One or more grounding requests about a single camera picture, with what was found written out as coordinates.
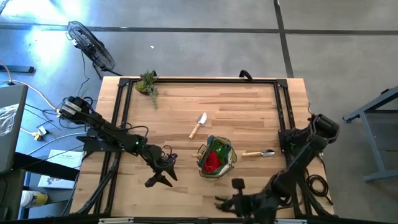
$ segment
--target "small shovel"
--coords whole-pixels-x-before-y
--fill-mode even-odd
[[[193,129],[192,133],[189,135],[189,138],[192,139],[193,136],[197,133],[199,127],[201,124],[204,124],[206,122],[207,119],[207,114],[203,113],[201,114],[198,119],[197,119],[197,125],[195,126],[195,128]]]
[[[262,152],[249,152],[249,153],[244,153],[242,154],[242,157],[251,157],[251,156],[262,156],[262,157],[269,157],[273,156],[275,154],[275,151],[272,149],[267,149]]]

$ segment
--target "concrete floor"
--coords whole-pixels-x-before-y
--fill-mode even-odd
[[[398,2],[394,0],[280,0],[286,29],[397,30]],[[11,22],[61,24],[78,20],[86,26],[216,27],[277,29],[271,0],[11,0],[0,25]],[[31,65],[34,75],[14,74],[16,80],[39,89],[54,105],[76,95],[85,80],[80,51],[64,31],[0,30],[0,59],[8,64]],[[138,75],[154,69],[161,76],[235,77],[241,69],[254,77],[286,77],[278,34],[95,32],[116,61],[115,71]],[[398,221],[398,178],[363,182],[376,171],[360,121],[345,124],[341,117],[386,88],[398,83],[398,36],[287,35],[294,77],[304,78],[312,111],[340,123],[340,136],[325,150],[324,160],[337,215],[346,218]],[[86,58],[91,80],[86,96],[97,98],[101,82]],[[5,73],[1,79],[7,79]],[[27,103],[48,108],[34,92]],[[22,126],[33,130],[38,121],[24,114]],[[50,130],[55,137],[78,130]],[[41,145],[20,133],[17,150],[29,152]],[[51,149],[68,149],[79,142],[64,139]],[[32,209],[31,216],[59,214],[65,204]]]

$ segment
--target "white cable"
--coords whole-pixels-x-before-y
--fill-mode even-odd
[[[44,145],[42,145],[42,146],[40,146],[40,147],[38,147],[37,149],[33,150],[32,152],[28,153],[27,155],[29,156],[29,155],[31,155],[31,154],[37,152],[38,150],[42,149],[42,148],[45,147],[46,145],[48,145],[48,144],[50,144],[50,143],[52,143],[52,142],[54,142],[54,141],[56,141],[56,140],[59,140],[59,139],[65,138],[65,137],[69,137],[69,136],[79,135],[79,134],[86,134],[86,133],[73,133],[73,134],[67,134],[67,135],[58,137],[58,138],[56,138],[56,139],[53,139],[53,140],[51,140],[51,141],[45,143]]]
[[[26,132],[27,134],[31,134],[31,135],[33,135],[33,133],[32,132],[28,132],[28,131],[26,131],[25,129],[23,129],[23,128],[21,128],[21,130],[23,131],[23,132]]]
[[[32,90],[36,91],[36,93],[38,93],[47,102],[47,104],[50,105],[51,108],[56,110],[55,107],[43,96],[43,94],[41,92],[39,92],[38,90],[36,90],[35,88],[31,87],[30,85],[28,85],[28,84],[26,84],[24,82],[18,81],[18,80],[13,80],[13,82],[19,82],[21,84],[27,85]]]
[[[7,65],[2,60],[0,60],[0,63],[2,63],[4,65],[4,68],[7,70],[8,77],[10,78],[9,82],[12,82],[11,73],[10,73],[10,70],[8,70]]]

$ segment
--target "white container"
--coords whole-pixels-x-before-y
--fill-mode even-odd
[[[24,190],[22,191],[20,207],[24,208],[40,207],[44,205],[48,199],[49,196],[46,193]]]

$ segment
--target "potted plant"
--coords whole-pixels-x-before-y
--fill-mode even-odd
[[[158,79],[155,71],[149,72],[148,70],[139,75],[141,80],[139,80],[136,84],[136,90],[142,94],[148,94],[152,102],[154,103],[155,109],[157,109],[157,100],[156,96],[158,94],[157,88],[155,86],[155,82]]]

